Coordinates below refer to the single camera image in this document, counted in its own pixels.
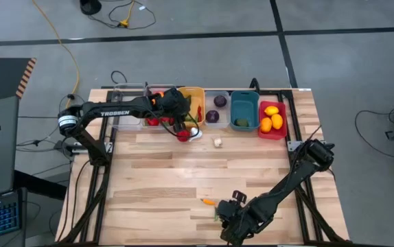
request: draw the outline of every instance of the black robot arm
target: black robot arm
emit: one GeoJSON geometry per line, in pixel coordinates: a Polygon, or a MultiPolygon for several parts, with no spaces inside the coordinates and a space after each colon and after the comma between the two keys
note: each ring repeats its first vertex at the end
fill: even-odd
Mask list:
{"type": "Polygon", "coordinates": [[[233,246],[241,246],[245,239],[260,233],[272,221],[278,204],[315,172],[323,172],[333,161],[329,146],[318,140],[308,140],[295,150],[296,156],[289,174],[269,192],[253,198],[244,207],[246,195],[234,191],[235,200],[222,200],[217,213],[222,220],[221,238],[233,246]]]}
{"type": "Polygon", "coordinates": [[[137,118],[172,117],[174,131],[185,129],[185,117],[189,103],[180,91],[169,89],[162,97],[155,93],[150,96],[136,97],[128,102],[93,103],[71,106],[58,114],[60,133],[73,137],[89,152],[92,165],[104,166],[110,163],[104,143],[95,140],[87,131],[87,125],[99,117],[133,116],[137,118]]]}

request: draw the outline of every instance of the wooden tabletop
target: wooden tabletop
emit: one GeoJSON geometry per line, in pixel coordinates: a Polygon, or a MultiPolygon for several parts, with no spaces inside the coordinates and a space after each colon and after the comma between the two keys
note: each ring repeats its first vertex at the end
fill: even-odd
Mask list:
{"type": "MultiPolygon", "coordinates": [[[[319,126],[313,94],[309,89],[292,91],[301,133],[306,139],[319,126]]],[[[93,89],[89,101],[105,102],[106,94],[106,89],[93,89]]],[[[261,96],[261,100],[277,102],[276,96],[261,96]]],[[[289,117],[288,124],[294,139],[289,117]]],[[[87,130],[97,139],[100,128],[101,119],[96,119],[87,130]]],[[[220,239],[221,222],[214,221],[214,207],[200,199],[228,200],[234,190],[240,190],[250,200],[269,191],[289,171],[283,139],[260,139],[256,132],[236,132],[230,128],[217,130],[203,126],[202,131],[203,137],[191,143],[180,143],[164,131],[117,133],[100,244],[226,244],[220,239]],[[222,148],[213,146],[215,137],[221,137],[222,148]]],[[[323,139],[321,130],[314,137],[323,139]]],[[[73,163],[69,213],[63,236],[70,230],[76,178],[87,160],[83,154],[73,163]]],[[[75,222],[84,212],[91,174],[92,167],[87,165],[78,185],[75,222]]],[[[332,175],[315,173],[312,186],[318,210],[341,237],[348,239],[332,175]]],[[[57,238],[65,220],[65,205],[66,201],[57,238]]],[[[310,239],[314,239],[310,212],[306,208],[305,212],[310,239]]],[[[87,239],[93,238],[95,216],[96,211],[91,217],[87,239]]],[[[273,222],[264,231],[244,242],[301,243],[294,193],[279,205],[273,222]]]]}

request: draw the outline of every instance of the concrete floor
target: concrete floor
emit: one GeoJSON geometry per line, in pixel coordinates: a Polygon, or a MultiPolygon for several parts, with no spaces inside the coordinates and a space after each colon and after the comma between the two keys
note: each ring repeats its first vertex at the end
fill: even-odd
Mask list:
{"type": "MultiPolygon", "coordinates": [[[[135,31],[112,30],[88,20],[76,0],[37,3],[62,38],[276,30],[267,0],[139,1],[156,14],[157,23],[135,31]]],[[[119,4],[104,3],[98,18],[119,4]]],[[[394,27],[394,2],[386,0],[277,0],[277,5],[285,30],[394,27]]],[[[145,25],[151,16],[135,10],[130,23],[145,25]]],[[[42,39],[54,39],[54,34],[30,0],[0,0],[0,41],[42,39]]],[[[394,32],[287,36],[286,40],[298,85],[313,89],[325,138],[336,144],[333,167],[351,239],[394,246],[394,158],[370,149],[354,128],[359,110],[388,112],[394,107],[394,32]]],[[[248,86],[256,77],[262,87],[290,87],[277,36],[84,43],[68,48],[80,66],[78,93],[84,99],[92,88],[113,85],[110,72],[116,69],[136,83],[236,87],[248,86]]],[[[32,45],[0,47],[0,57],[38,59],[20,115],[56,116],[61,97],[76,79],[69,55],[58,45],[32,45]]],[[[384,136],[394,126],[385,117],[364,115],[359,123],[370,142],[394,154],[394,142],[384,136]]],[[[20,119],[18,142],[43,138],[55,126],[55,119],[20,119]]],[[[51,136],[54,141],[61,138],[58,133],[51,136]]],[[[16,168],[33,174],[65,161],[57,152],[18,152],[16,168]]],[[[67,171],[67,166],[61,167],[40,177],[64,180],[67,171]]],[[[28,222],[27,246],[50,243],[48,220],[61,202],[35,195],[29,199],[40,203],[42,211],[28,222]]],[[[57,213],[54,232],[58,218],[57,213]]]]}

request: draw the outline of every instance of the lemon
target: lemon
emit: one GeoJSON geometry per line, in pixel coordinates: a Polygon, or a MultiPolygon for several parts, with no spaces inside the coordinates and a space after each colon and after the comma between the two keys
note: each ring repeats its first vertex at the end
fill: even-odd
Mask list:
{"type": "Polygon", "coordinates": [[[283,119],[280,114],[272,115],[272,126],[279,130],[282,127],[283,119]]]}
{"type": "Polygon", "coordinates": [[[272,120],[270,120],[268,117],[263,118],[261,120],[261,126],[259,129],[263,133],[268,133],[272,129],[272,120]]]}
{"type": "Polygon", "coordinates": [[[279,110],[276,106],[267,106],[266,109],[264,110],[264,112],[266,113],[266,115],[268,115],[269,117],[279,113],[279,110]]]}

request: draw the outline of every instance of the small white object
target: small white object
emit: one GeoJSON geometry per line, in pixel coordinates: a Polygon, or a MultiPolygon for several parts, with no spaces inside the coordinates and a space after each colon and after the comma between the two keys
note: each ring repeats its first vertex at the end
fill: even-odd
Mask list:
{"type": "MultiPolygon", "coordinates": [[[[191,128],[191,136],[197,134],[197,128],[191,128]]],[[[198,131],[198,134],[195,137],[189,138],[189,142],[194,139],[201,138],[203,136],[202,130],[198,131]]]]}
{"type": "Polygon", "coordinates": [[[222,139],[221,139],[220,137],[215,138],[215,139],[213,140],[213,145],[214,145],[216,148],[221,148],[222,145],[223,145],[222,139]]]}

